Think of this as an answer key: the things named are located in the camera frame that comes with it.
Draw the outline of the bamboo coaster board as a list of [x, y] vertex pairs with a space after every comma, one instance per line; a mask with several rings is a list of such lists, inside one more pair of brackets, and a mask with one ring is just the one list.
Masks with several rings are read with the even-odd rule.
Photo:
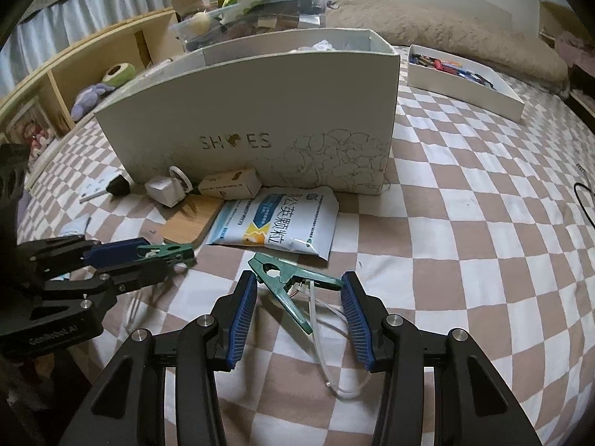
[[223, 204], [224, 200], [217, 197], [189, 194], [161, 228], [163, 241], [166, 244], [198, 247], [208, 234]]

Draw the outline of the white shoe box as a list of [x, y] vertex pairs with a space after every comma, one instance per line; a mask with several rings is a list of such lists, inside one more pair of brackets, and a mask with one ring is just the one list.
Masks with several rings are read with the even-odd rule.
[[139, 183], [252, 168], [266, 186], [378, 194], [401, 59], [366, 29], [298, 29], [189, 52], [99, 106], [97, 121]]

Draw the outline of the beige fluffy blanket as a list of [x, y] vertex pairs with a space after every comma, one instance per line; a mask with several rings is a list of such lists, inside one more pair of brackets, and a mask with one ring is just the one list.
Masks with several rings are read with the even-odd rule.
[[567, 64], [548, 44], [476, 18], [393, 0], [335, 0], [326, 23], [371, 29], [393, 45], [418, 44], [473, 59], [553, 94], [569, 90]]

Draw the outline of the purple plush toy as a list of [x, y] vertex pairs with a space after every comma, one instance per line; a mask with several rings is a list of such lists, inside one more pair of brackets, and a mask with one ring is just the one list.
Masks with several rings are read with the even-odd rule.
[[71, 109], [71, 117], [74, 122], [79, 122], [82, 117], [85, 117], [89, 112], [94, 109], [99, 102], [111, 94], [115, 88], [113, 85], [107, 85], [105, 83], [98, 83], [89, 85], [75, 98], [75, 104]]

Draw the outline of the avocado plush toy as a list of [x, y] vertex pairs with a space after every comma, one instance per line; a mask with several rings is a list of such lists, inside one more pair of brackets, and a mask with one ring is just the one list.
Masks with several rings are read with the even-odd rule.
[[129, 64], [129, 62], [122, 62], [122, 64], [113, 65], [112, 68], [106, 71], [106, 74], [102, 78], [102, 83], [118, 89], [130, 82], [132, 78], [135, 78], [135, 75], [135, 66]]

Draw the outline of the blue white sachet packet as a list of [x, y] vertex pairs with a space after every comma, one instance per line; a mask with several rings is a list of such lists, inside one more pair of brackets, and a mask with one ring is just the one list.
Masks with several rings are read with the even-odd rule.
[[251, 199], [225, 203], [208, 243], [257, 247], [329, 258], [339, 203], [330, 187], [264, 188]]

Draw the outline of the white remote control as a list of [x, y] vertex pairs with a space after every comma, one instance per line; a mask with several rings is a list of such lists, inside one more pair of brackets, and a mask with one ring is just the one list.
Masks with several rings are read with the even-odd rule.
[[110, 194], [115, 197], [122, 197], [131, 192], [131, 185], [128, 179], [122, 174], [106, 175], [101, 178], [88, 181], [79, 193], [80, 203], [100, 196]]

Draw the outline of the small white carton box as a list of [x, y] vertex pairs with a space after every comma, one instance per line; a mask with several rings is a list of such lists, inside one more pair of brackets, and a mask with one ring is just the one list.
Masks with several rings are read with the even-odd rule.
[[257, 172], [253, 168], [244, 168], [206, 176], [199, 184], [199, 192], [224, 200], [251, 199], [261, 186]]

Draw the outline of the grey curtain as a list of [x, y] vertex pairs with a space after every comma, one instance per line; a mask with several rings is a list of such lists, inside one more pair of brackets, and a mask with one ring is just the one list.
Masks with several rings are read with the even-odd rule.
[[1, 95], [81, 39], [164, 7], [165, 0], [62, 0], [39, 10], [13, 28], [1, 49]]

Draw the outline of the clear plastic storage bin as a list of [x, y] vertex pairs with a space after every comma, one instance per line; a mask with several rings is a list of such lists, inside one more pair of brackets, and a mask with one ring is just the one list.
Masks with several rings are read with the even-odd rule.
[[255, 34], [326, 25], [329, 0], [260, 0], [246, 11], [238, 5], [199, 12], [170, 29], [186, 52]]

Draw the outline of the wooden bedside shelf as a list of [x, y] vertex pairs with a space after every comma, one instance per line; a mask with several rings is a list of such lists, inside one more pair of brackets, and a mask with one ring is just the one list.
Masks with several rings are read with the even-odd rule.
[[78, 92], [100, 82], [113, 65], [127, 62], [142, 72], [183, 53], [170, 28], [176, 21], [172, 8], [151, 11], [108, 26], [55, 55], [1, 100], [1, 141], [16, 140], [11, 120], [33, 99], [54, 135], [68, 134], [75, 127], [71, 109]]

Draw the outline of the green plastic clip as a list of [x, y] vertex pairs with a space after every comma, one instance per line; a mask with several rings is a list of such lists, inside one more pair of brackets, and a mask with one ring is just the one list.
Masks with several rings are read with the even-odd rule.
[[196, 262], [192, 244], [140, 245], [136, 248], [136, 254], [140, 261], [161, 260], [170, 267], [184, 264], [192, 268]]
[[340, 291], [343, 287], [343, 282], [340, 279], [299, 268], [297, 265], [267, 254], [255, 253], [248, 261], [248, 265], [256, 275], [257, 280], [266, 286], [305, 334], [312, 334], [313, 328], [310, 321], [303, 316], [303, 313], [293, 303], [292, 297], [289, 296], [289, 290], [294, 285], [306, 285], [309, 282], [313, 282], [315, 287], [333, 291]]

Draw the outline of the white cube charger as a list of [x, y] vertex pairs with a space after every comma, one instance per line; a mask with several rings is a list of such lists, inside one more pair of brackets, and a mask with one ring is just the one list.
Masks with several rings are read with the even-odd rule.
[[157, 203], [173, 207], [193, 190], [191, 180], [177, 166], [168, 168], [167, 176], [156, 176], [144, 185], [147, 194]]

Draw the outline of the framed doll display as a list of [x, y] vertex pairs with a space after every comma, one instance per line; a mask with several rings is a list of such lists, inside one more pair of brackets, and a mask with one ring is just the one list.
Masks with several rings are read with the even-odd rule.
[[6, 136], [11, 143], [29, 148], [30, 163], [44, 154], [54, 140], [54, 131], [38, 99], [28, 101], [16, 112], [6, 127]]

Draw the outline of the checkered bed sheet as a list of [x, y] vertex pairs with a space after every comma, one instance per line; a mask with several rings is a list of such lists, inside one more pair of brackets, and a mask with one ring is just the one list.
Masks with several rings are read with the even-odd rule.
[[[544, 444], [574, 438], [594, 396], [594, 137], [555, 95], [510, 81], [520, 123], [401, 83], [387, 189], [339, 196], [328, 261], [418, 328], [467, 329]], [[232, 445], [367, 445], [382, 389], [321, 307], [324, 383], [310, 339], [261, 293], [243, 358], [217, 379]]]

